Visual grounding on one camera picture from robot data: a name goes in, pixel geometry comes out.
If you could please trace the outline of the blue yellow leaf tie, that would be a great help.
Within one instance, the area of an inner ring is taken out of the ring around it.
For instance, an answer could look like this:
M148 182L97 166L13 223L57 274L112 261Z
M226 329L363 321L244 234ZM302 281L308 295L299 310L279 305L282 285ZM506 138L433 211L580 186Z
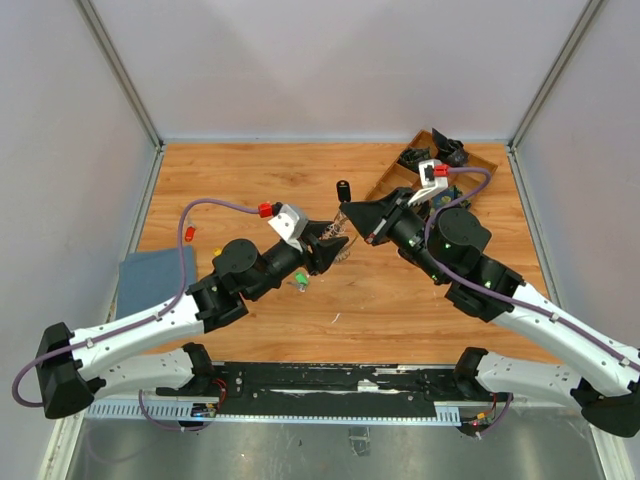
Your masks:
M457 186L448 187L430 200L430 212L433 213L463 196L464 193Z

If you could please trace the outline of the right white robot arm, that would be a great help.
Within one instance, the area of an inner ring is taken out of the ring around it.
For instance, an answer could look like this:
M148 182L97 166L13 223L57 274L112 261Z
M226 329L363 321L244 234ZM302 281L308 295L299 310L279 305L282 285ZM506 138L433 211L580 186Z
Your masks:
M491 233L470 211L449 203L422 218L413 193L397 188L375 201L344 202L341 212L367 244L393 243L402 258L445 284L462 313L514 331L552 353L551 365L468 347L453 370L466 400L488 393L523 395L577 410L593 426L623 438L639 432L639 350L584 324L523 277L484 252Z

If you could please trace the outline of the large keyring with yellow handle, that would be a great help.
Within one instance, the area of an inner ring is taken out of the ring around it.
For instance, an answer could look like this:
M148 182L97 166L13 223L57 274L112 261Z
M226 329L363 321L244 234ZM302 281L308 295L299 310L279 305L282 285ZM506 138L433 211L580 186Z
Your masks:
M321 236L322 240L330 240L337 237L347 238L347 244L341 248L335 259L333 260L334 264L345 261L350 255L350 249L353 245L353 240L350 240L346 235L347 221L347 217L340 210L338 210L332 223L324 230Z

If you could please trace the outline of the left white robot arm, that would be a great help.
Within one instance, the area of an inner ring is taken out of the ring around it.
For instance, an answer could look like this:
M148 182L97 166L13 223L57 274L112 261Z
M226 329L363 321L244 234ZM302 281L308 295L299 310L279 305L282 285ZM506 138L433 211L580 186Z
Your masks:
M63 322L47 327L36 366L45 417L65 418L131 390L207 393L215 374L205 348L187 344L161 355L150 349L230 325L247 315L248 302L280 288L296 270L325 273L348 243L345 236L326 237L326 222L279 214L269 223L280 238L268 250L234 239L214 258L209 275L182 283L178 295L153 307L94 327L71 330Z

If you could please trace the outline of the key with black tag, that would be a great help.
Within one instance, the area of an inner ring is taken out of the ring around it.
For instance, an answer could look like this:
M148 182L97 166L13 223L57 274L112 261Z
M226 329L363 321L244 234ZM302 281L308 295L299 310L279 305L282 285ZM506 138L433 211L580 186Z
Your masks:
M350 202L352 199L350 183L347 180L337 181L336 193L337 193L338 201L340 203Z

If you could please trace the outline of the key with green tag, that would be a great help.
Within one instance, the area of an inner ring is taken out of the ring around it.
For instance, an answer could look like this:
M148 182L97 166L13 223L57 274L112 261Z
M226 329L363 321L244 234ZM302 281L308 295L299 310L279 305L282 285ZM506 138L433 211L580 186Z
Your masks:
M288 284L296 288L299 292L305 292L309 287L309 278L303 272L296 272Z

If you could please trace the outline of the green patterned rolled tie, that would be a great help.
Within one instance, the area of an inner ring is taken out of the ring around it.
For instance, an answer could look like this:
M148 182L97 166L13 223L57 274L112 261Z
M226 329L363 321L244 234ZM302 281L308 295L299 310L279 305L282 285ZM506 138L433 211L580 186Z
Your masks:
M432 158L431 149L407 147L399 156L398 163L405 168L414 172L418 171L418 165L420 162L429 160Z

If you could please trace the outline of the folded blue cloth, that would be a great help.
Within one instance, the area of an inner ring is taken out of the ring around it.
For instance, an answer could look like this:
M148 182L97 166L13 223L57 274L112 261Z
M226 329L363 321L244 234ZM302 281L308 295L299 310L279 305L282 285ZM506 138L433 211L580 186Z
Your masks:
M115 319L156 307L162 311L182 282L177 248L129 254L119 265Z

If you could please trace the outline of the wooden compartment tray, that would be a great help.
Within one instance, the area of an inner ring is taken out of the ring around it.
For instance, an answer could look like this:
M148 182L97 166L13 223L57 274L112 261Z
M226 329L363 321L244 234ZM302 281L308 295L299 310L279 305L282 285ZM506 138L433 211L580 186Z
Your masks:
M407 147L429 147L431 149L432 158L436 158L437 150L432 141L431 131L421 130L407 145ZM464 148L469 153L469 162L466 167L484 168L491 174L496 173L498 169L497 163L471 153L465 146ZM414 172L400 165L398 163L399 156L391 163L376 184L369 190L365 196L366 200L376 200L384 197L397 187L410 187L414 190L420 188L421 182L418 171Z

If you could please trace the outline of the key with red tag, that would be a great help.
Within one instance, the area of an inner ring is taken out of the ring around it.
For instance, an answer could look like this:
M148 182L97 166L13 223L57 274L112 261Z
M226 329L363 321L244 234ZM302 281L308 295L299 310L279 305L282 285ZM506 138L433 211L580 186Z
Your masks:
M196 227L194 225L189 224L184 230L184 241L186 243L191 243L194 240L196 234Z

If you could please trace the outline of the dark rolled tie top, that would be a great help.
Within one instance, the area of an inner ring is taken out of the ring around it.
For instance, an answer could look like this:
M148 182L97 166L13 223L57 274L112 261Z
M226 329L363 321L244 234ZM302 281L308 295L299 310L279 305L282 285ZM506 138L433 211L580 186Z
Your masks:
M455 139L451 139L437 129L431 130L433 144L436 147L436 158L450 167L464 167L469 162L469 153L465 150L464 144Z

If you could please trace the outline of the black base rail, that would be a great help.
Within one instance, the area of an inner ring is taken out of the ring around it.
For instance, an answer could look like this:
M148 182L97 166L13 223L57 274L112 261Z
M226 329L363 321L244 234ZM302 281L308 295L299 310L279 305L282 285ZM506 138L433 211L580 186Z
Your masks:
M505 393L458 388L451 367L401 364L218 362L209 380L153 392L212 398L222 386L221 412L241 417L417 419L433 416L437 402L507 399Z

